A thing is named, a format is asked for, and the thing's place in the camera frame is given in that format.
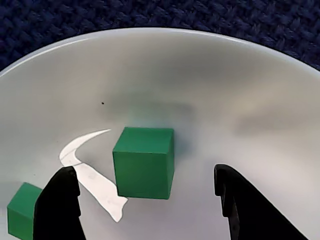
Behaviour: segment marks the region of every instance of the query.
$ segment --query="blue fabric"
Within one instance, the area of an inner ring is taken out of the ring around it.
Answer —
[[[0,70],[62,39],[150,26],[245,39],[320,70],[319,0],[0,0]]]

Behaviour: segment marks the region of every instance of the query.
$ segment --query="white surface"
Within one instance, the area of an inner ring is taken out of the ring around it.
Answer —
[[[123,208],[128,199],[118,196],[117,186],[112,181],[86,163],[81,162],[76,156],[76,151],[84,143],[109,131],[110,129],[105,129],[77,137],[62,149],[59,159],[64,167],[74,167],[79,183],[92,194],[113,220],[118,223],[123,216]]]
[[[0,209],[22,182],[44,187],[59,153],[114,182],[124,126],[173,127],[169,200],[131,198],[119,223],[80,186],[88,240],[228,240],[213,168],[229,164],[309,240],[320,239],[320,73],[242,40],[181,29],[95,32],[42,48],[0,73]]]

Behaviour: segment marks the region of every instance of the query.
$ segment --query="green block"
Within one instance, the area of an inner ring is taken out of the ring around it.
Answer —
[[[113,149],[118,195],[168,199],[174,177],[174,130],[125,127]]]
[[[7,206],[8,233],[22,240],[33,239],[34,209],[41,189],[24,182]]]

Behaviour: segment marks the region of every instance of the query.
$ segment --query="bowl rim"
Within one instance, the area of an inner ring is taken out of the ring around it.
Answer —
[[[170,33],[182,33],[187,35],[198,35],[199,37],[212,37],[212,39],[219,39],[224,40],[229,43],[236,43],[239,47],[242,46],[249,46],[250,48],[255,49],[260,54],[268,54],[274,58],[282,59],[283,61],[287,61],[295,67],[302,68],[303,71],[308,72],[309,74],[316,75],[320,78],[320,71],[315,69],[314,67],[292,57],[280,51],[274,50],[272,48],[260,45],[258,43],[250,42],[247,40],[222,35],[218,33],[206,32],[206,31],[199,31],[199,30],[190,30],[190,29],[182,29],[182,28],[169,28],[169,27],[130,27],[130,28],[115,28],[115,29],[107,29],[101,31],[90,32],[86,34],[81,34],[73,37],[69,37],[54,43],[51,43],[47,46],[41,47],[23,57],[18,59],[17,61],[11,63],[9,66],[5,67],[2,71],[0,71],[0,78],[4,75],[8,74],[15,68],[19,67],[20,65],[42,55],[54,51],[58,48],[76,44],[79,42],[87,41],[90,39],[98,39],[102,37],[108,36],[123,36],[127,34],[170,34]]]

